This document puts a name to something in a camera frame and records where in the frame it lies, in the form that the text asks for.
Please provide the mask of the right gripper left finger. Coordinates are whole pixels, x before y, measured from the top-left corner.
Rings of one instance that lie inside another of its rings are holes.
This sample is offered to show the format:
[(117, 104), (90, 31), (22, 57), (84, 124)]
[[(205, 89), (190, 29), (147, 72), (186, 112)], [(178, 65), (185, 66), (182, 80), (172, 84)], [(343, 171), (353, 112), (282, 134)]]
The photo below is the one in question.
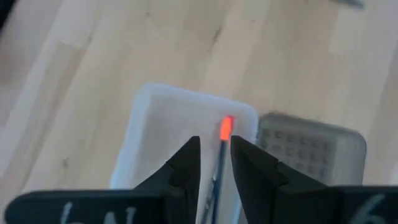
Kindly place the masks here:
[(201, 176), (200, 138), (191, 137), (133, 189), (40, 190), (6, 207), (6, 224), (195, 224)]

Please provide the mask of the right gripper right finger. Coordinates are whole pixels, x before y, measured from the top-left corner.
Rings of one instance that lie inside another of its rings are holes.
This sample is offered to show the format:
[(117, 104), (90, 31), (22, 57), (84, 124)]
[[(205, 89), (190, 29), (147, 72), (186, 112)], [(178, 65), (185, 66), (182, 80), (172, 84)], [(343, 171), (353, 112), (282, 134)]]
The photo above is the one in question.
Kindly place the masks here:
[(240, 136), (230, 153), (248, 224), (398, 224), (398, 187), (327, 186)]

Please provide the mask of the dark pencil with orange eraser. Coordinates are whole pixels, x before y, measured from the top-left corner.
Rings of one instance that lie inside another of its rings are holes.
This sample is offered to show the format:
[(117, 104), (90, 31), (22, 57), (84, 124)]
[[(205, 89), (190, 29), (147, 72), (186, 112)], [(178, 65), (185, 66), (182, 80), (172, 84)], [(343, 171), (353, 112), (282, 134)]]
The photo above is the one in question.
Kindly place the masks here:
[(227, 149), (230, 147), (230, 137), (234, 130), (234, 116), (228, 115), (220, 124), (220, 151), (216, 160), (215, 170), (208, 188), (206, 202), (200, 224), (217, 224), (220, 193), (223, 182), (224, 162)]

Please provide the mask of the clear plastic pencil box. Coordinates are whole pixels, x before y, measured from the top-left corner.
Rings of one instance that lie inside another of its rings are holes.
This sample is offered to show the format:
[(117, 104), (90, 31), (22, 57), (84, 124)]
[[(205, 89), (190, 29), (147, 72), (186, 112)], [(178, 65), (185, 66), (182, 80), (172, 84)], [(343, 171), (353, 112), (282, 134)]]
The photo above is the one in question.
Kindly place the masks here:
[(197, 218), (200, 224), (220, 150), (220, 124), (234, 116), (235, 135), (256, 142), (258, 115), (238, 101), (147, 83), (133, 99), (129, 124), (109, 186), (132, 189), (161, 168), (192, 136), (200, 137), (201, 180)]

